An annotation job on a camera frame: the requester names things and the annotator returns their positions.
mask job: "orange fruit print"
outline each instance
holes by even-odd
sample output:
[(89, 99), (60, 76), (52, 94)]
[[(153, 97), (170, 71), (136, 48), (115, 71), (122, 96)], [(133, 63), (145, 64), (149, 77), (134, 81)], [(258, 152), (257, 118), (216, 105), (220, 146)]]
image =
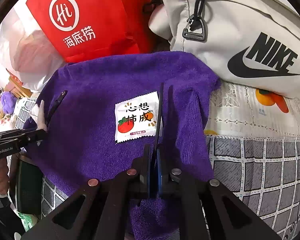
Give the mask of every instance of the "orange fruit print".
[(149, 121), (153, 118), (153, 114), (151, 112), (145, 113), (145, 118)]
[(256, 89), (256, 98), (263, 106), (273, 106), (277, 104), (283, 113), (289, 113), (287, 103), (281, 95), (263, 89)]

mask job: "white backpack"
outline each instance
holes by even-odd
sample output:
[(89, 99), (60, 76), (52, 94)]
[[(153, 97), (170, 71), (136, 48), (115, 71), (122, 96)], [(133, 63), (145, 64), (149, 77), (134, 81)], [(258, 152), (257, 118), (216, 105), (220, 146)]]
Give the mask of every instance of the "white backpack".
[(163, 0), (150, 29), (220, 78), (300, 93), (300, 17), (287, 0)]

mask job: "persimmon illustration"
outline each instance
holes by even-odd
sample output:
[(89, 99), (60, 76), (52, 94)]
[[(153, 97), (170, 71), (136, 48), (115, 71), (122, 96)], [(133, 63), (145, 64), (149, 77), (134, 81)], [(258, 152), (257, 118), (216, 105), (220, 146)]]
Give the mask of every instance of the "persimmon illustration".
[(133, 118), (123, 117), (118, 123), (118, 132), (120, 133), (129, 132), (134, 126)]

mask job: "small packet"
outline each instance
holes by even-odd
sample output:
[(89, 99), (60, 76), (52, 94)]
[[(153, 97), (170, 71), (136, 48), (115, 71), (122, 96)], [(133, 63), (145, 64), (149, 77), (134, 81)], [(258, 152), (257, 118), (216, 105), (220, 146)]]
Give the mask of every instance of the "small packet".
[(18, 216), (21, 218), (21, 222), (26, 232), (33, 228), (38, 221), (38, 219), (34, 215), (28, 215), (18, 212)]
[(115, 105), (115, 141), (124, 142), (142, 136), (155, 136), (159, 98), (157, 92), (139, 96)]

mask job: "nike swoosh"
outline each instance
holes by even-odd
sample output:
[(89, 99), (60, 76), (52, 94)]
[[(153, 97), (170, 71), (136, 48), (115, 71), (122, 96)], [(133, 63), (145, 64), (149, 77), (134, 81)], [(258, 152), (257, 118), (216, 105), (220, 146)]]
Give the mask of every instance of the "nike swoosh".
[(234, 55), (228, 62), (229, 71), (242, 78), (258, 78), (258, 77), (280, 77), (280, 76), (298, 76), (300, 74), (283, 73), (276, 70), (254, 69), (249, 68), (243, 63), (243, 56), (249, 47)]

